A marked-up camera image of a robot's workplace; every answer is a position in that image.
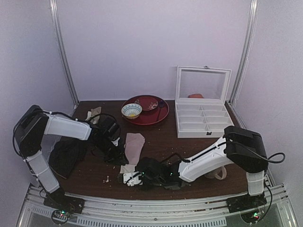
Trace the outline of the pink and cream underwear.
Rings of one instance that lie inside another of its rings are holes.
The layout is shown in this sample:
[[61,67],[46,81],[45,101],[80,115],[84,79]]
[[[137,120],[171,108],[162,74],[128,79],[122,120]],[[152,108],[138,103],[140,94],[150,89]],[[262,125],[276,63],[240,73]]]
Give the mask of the pink and cream underwear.
[[129,162],[120,167],[120,174],[133,173],[137,166],[145,144],[145,137],[140,133],[127,133],[125,141],[125,155]]

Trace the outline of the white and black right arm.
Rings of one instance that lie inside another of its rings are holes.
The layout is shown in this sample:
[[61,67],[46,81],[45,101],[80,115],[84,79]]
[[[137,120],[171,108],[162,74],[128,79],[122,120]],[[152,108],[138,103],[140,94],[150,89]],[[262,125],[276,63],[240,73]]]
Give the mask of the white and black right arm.
[[196,179],[205,176],[208,179],[223,180],[226,177],[225,166],[235,164],[246,172],[250,200],[266,202],[264,198],[264,178],[268,165],[280,164],[285,160],[285,153],[266,155],[262,137],[259,133],[228,126],[224,135],[213,145],[199,153],[183,158],[179,153],[158,161],[143,157],[125,173],[120,172],[118,180],[129,187],[140,186],[143,190],[162,187],[172,193],[172,199],[193,199],[188,192],[175,193]]

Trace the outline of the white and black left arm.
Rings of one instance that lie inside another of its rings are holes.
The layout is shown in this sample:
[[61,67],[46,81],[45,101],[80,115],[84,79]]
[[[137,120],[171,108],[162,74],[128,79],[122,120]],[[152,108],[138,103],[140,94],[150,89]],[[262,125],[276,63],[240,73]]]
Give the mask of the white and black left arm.
[[13,148],[46,193],[56,193],[60,185],[42,154],[41,143],[45,135],[89,141],[102,152],[104,162],[118,166],[129,163],[124,145],[116,135],[121,131],[116,118],[106,114],[103,121],[94,124],[92,121],[97,117],[94,115],[87,120],[80,120],[62,112],[45,111],[38,105],[32,105],[16,123],[12,137]]

